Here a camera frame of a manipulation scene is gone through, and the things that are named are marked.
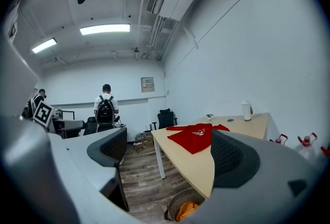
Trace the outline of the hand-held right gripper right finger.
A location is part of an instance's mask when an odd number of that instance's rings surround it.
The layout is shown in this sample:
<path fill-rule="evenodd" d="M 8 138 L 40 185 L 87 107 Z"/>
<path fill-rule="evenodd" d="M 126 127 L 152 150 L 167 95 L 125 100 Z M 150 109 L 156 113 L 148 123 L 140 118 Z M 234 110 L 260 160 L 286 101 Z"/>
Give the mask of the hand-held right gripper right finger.
<path fill-rule="evenodd" d="M 283 224 L 306 201 L 320 172 L 295 150 L 213 130 L 211 195 L 183 224 Z"/>

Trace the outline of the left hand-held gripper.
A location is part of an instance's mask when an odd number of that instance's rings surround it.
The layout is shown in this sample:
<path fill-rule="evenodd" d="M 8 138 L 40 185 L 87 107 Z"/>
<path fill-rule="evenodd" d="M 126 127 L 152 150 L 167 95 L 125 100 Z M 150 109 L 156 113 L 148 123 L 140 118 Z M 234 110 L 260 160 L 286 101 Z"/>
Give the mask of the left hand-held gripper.
<path fill-rule="evenodd" d="M 63 119 L 59 114 L 56 114 L 55 108 L 45 103 L 45 101 L 40 101 L 38 106 L 35 107 L 32 118 L 34 122 L 44 127 L 46 132 L 57 134 L 62 139 L 65 138 Z M 84 128 L 85 122 L 83 120 L 66 120 L 66 130 L 81 130 Z"/>

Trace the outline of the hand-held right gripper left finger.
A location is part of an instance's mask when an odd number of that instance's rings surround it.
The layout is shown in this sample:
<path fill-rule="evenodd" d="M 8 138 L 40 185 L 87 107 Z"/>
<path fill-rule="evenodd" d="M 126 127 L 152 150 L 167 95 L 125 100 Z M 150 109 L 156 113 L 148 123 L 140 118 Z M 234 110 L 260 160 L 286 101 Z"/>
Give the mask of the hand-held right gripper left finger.
<path fill-rule="evenodd" d="M 124 211 L 129 211 L 120 176 L 120 162 L 127 149 L 126 128 L 70 139 L 62 139 L 53 133 L 48 136 L 52 144 L 65 148 L 74 165 L 96 190 Z"/>

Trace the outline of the red t-shirt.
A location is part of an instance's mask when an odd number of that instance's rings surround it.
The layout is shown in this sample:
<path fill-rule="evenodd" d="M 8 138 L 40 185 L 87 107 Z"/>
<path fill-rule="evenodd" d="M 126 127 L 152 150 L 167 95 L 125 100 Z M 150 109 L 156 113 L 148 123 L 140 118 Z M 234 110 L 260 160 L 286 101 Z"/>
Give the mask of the red t-shirt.
<path fill-rule="evenodd" d="M 189 126 L 172 126 L 167 127 L 168 131 L 177 131 L 177 133 L 168 136 L 168 138 L 191 154 L 200 152 L 211 145 L 212 130 L 229 131 L 229 129 L 221 124 L 195 124 Z"/>

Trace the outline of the white ceiling light panel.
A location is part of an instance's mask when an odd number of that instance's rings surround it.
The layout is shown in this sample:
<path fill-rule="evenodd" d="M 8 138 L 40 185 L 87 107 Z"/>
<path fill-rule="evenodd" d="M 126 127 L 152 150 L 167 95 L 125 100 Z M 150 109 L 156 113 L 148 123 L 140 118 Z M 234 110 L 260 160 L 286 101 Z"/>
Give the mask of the white ceiling light panel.
<path fill-rule="evenodd" d="M 107 33 L 107 32 L 130 32 L 130 25 L 107 24 L 107 25 L 89 26 L 80 29 L 80 33 L 83 36 L 97 34 L 97 33 Z"/>
<path fill-rule="evenodd" d="M 45 50 L 45 49 L 47 49 L 49 47 L 52 47 L 52 46 L 56 45 L 56 44 L 57 44 L 57 41 L 54 38 L 52 38 L 52 39 L 50 39 L 50 40 L 48 40 L 46 42 L 43 42 L 42 44 L 34 47 L 32 49 L 32 52 L 35 53 L 35 54 L 37 54 L 37 53 L 39 53 L 39 52 L 41 52 L 41 51 L 43 51 L 43 50 Z"/>

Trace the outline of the person's pale shirt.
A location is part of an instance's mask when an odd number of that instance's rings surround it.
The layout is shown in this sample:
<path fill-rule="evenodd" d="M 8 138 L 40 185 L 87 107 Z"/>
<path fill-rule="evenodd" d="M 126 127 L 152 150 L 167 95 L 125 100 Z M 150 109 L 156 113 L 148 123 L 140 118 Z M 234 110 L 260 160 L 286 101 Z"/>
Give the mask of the person's pale shirt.
<path fill-rule="evenodd" d="M 13 0 L 11 2 L 3 20 L 3 33 L 10 44 L 13 43 L 13 40 L 15 39 L 16 33 L 18 31 L 17 20 L 21 1 L 22 0 Z"/>

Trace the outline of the black office chair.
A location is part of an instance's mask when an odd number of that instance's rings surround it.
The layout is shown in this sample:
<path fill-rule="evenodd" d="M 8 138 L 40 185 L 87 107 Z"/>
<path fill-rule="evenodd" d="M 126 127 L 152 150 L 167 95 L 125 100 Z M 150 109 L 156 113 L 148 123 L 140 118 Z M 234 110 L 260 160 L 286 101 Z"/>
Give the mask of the black office chair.
<path fill-rule="evenodd" d="M 165 110 L 160 110 L 157 114 L 159 127 L 158 129 L 163 129 L 167 127 L 172 127 L 177 125 L 177 117 L 175 117 L 174 112 L 170 108 Z"/>
<path fill-rule="evenodd" d="M 97 132 L 97 122 L 95 117 L 89 117 L 85 123 L 84 135 L 90 135 Z"/>

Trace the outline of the cardboard box stack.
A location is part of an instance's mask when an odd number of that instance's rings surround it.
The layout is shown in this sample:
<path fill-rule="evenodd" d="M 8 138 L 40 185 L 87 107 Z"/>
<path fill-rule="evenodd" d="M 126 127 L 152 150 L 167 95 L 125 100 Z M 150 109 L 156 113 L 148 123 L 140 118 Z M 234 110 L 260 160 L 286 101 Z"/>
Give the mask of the cardboard box stack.
<path fill-rule="evenodd" d="M 153 146 L 154 146 L 154 140 L 150 130 L 140 132 L 135 136 L 135 141 L 134 141 L 135 152 L 140 153 L 144 149 Z"/>

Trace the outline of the white tumbler cup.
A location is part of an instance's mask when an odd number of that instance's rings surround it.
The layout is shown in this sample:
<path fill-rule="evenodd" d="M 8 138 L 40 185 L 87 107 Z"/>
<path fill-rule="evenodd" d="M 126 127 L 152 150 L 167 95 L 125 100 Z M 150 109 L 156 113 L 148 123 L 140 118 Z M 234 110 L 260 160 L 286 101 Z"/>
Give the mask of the white tumbler cup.
<path fill-rule="evenodd" d="M 244 100 L 241 103 L 242 112 L 243 112 L 243 119 L 248 122 L 252 119 L 253 115 L 253 108 L 251 102 L 249 100 Z"/>

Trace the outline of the orange cloth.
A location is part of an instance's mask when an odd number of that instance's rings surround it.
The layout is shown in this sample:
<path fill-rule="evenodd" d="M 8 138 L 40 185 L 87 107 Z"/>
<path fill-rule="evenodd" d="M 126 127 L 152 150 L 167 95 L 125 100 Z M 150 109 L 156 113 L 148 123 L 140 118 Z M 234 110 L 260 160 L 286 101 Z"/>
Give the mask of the orange cloth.
<path fill-rule="evenodd" d="M 178 213 L 176 214 L 175 221 L 181 222 L 184 218 L 191 215 L 200 205 L 196 203 L 194 200 L 189 200 L 183 203 L 180 206 Z"/>

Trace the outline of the woven laundry basket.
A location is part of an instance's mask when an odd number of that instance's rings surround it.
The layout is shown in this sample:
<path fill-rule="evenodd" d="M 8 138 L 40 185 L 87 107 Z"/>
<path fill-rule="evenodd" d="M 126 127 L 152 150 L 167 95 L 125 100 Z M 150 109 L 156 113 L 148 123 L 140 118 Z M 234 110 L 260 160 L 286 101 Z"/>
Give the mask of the woven laundry basket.
<path fill-rule="evenodd" d="M 190 200 L 193 200 L 198 205 L 201 205 L 205 201 L 205 198 L 193 188 L 188 188 L 184 191 L 179 192 L 170 200 L 167 206 L 167 210 L 164 214 L 165 220 L 176 222 L 175 217 L 176 214 L 179 212 L 181 205 Z"/>

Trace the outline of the grey wall electrical panel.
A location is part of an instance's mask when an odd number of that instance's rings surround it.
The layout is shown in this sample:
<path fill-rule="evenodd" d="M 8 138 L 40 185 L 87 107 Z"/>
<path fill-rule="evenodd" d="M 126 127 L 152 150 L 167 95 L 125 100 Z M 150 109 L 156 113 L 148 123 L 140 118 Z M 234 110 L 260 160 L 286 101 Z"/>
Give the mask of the grey wall electrical panel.
<path fill-rule="evenodd" d="M 154 92 L 154 78 L 153 77 L 142 77 L 141 78 L 141 91 L 142 93 Z"/>

